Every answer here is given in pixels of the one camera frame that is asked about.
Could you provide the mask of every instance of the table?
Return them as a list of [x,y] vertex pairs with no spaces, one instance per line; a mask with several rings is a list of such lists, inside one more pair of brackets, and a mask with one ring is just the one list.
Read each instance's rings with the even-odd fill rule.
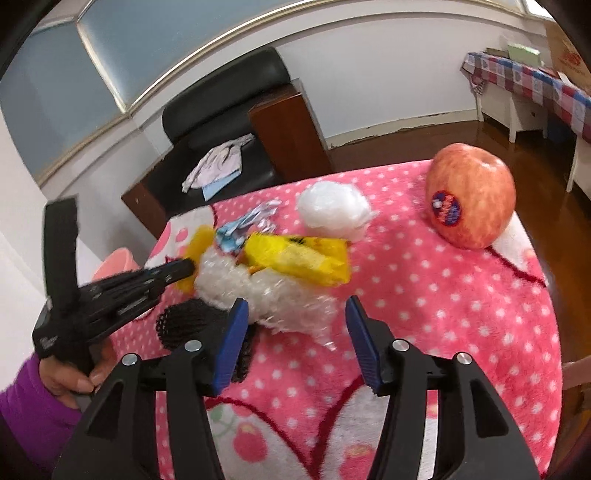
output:
[[[398,337],[424,352],[450,358],[470,352],[520,426],[540,472],[550,462],[561,406],[558,332],[544,282],[513,268],[492,250],[459,250],[423,217],[429,161],[324,177],[355,183],[376,218],[366,238],[349,248],[352,279],[334,290],[342,304],[352,294],[368,315],[388,322]],[[173,218],[150,265],[183,250],[200,222],[221,225],[268,199],[279,198],[277,233],[304,233],[295,203],[318,179],[261,190]],[[535,257],[530,261],[539,269]],[[155,318],[183,295],[169,287],[144,320],[113,337],[120,355],[162,355]],[[379,440],[387,398],[363,386],[340,314],[336,350],[303,334],[263,330],[247,379],[208,400],[217,451],[227,478],[363,479]],[[165,478],[171,471],[163,395],[157,398],[157,440]],[[431,477],[437,400],[429,396],[421,479]]]
[[[482,52],[467,54],[462,69],[470,74],[480,121],[483,121],[480,107],[482,94],[488,82],[531,99],[537,105],[554,112],[566,123],[577,134],[566,191],[571,192],[576,182],[591,198],[591,96],[538,69]],[[511,130],[510,138],[512,142],[515,141],[514,130]]]

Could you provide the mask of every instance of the human hand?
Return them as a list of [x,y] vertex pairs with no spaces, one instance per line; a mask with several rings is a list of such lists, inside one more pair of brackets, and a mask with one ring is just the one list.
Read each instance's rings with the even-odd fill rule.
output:
[[39,362],[39,377],[49,392],[66,407],[78,408],[72,392],[92,393],[102,385],[117,364],[117,355],[110,339],[101,344],[100,361],[87,377],[72,365],[60,362],[54,356]]

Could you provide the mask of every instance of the plastic bag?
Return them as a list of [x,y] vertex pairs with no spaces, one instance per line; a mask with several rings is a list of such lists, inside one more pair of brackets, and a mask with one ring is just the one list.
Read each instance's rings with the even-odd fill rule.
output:
[[337,301],[326,289],[266,268],[249,275],[248,267],[219,255],[213,248],[201,257],[195,289],[206,303],[222,310],[241,297],[248,302],[250,323],[258,322],[273,332],[300,332],[334,348],[330,325]]
[[319,181],[305,189],[297,211],[312,235],[357,242],[365,236],[373,213],[355,185]]
[[272,268],[325,287],[351,279],[347,242],[342,239],[253,233],[244,254],[251,266]]

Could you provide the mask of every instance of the chair backrest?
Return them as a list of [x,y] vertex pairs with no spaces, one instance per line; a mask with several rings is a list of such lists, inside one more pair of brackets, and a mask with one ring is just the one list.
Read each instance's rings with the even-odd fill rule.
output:
[[164,131],[175,144],[225,110],[289,82],[290,74],[277,51],[259,48],[211,72],[172,99],[162,114]]

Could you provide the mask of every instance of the red apple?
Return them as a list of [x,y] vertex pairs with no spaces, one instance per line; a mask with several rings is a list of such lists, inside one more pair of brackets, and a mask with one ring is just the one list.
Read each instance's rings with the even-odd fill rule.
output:
[[500,159],[455,143],[440,150],[427,173],[427,214],[439,234],[459,248],[486,248],[515,210],[515,183]]

